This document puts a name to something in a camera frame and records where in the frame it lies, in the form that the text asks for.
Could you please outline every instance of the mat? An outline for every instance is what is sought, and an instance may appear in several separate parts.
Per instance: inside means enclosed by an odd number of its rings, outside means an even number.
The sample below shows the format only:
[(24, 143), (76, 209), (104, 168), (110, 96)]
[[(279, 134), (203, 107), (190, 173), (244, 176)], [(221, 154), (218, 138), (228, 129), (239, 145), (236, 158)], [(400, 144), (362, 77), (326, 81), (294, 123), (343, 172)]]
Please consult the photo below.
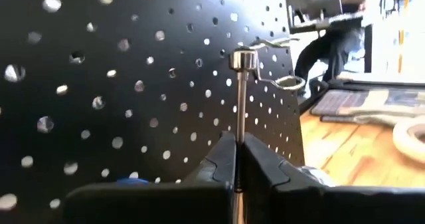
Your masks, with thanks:
[(321, 116), (323, 122), (356, 122), (358, 113), (353, 114), (356, 111), (373, 111), (374, 114), (379, 114), (379, 110), (391, 110), (394, 107), (420, 108), (414, 111), (421, 114), (425, 107), (425, 92), (399, 89), (330, 90), (310, 112)]

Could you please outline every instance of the person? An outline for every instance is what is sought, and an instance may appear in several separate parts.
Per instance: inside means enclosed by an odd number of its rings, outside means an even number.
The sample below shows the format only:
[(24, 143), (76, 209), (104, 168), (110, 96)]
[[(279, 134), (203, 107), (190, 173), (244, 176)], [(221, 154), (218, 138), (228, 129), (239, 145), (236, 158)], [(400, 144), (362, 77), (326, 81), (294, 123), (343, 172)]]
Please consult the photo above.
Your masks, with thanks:
[[(365, 0), (341, 0), (343, 13), (356, 13), (365, 9)], [(319, 59), (328, 61), (328, 69), (323, 81), (329, 81), (343, 71), (349, 52), (359, 49), (364, 30), (361, 27), (347, 29), (329, 29), (322, 36), (312, 41), (298, 56), (294, 74), (308, 80), (308, 72)]]

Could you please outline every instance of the white tape roll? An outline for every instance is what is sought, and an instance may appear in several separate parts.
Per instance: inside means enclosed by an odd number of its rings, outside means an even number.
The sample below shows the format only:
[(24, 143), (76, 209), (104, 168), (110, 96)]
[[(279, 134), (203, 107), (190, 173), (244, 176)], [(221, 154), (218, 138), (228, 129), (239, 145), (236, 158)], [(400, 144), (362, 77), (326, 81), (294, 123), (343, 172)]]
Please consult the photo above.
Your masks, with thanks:
[(407, 118), (398, 122), (392, 131), (396, 148), (404, 155), (425, 163), (425, 143), (418, 137), (425, 137), (425, 118)]

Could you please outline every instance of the cable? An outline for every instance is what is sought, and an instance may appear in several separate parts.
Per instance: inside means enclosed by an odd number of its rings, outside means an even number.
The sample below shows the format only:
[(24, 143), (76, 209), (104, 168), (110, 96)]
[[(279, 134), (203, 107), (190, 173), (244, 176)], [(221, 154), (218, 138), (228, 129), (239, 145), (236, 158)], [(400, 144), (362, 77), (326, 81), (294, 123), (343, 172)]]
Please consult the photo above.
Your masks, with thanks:
[[(409, 4), (409, 1), (410, 0), (404, 0), (404, 9), (403, 9), (404, 18), (406, 17), (406, 14), (407, 14), (407, 6)], [(400, 46), (400, 54), (398, 56), (398, 73), (401, 73), (401, 68), (403, 64), (404, 24), (402, 24), (402, 27), (400, 29), (400, 38), (399, 38), (398, 44)]]

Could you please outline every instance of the wooden table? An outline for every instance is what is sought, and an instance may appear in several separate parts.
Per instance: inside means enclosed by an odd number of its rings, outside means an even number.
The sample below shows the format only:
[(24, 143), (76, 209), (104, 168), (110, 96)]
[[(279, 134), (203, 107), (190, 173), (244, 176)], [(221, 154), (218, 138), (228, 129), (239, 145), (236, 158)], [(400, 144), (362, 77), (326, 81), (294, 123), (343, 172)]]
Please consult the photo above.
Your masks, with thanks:
[(320, 122), (301, 116), (305, 164), (326, 171), (339, 185), (424, 187), (425, 164), (401, 154), (392, 128)]

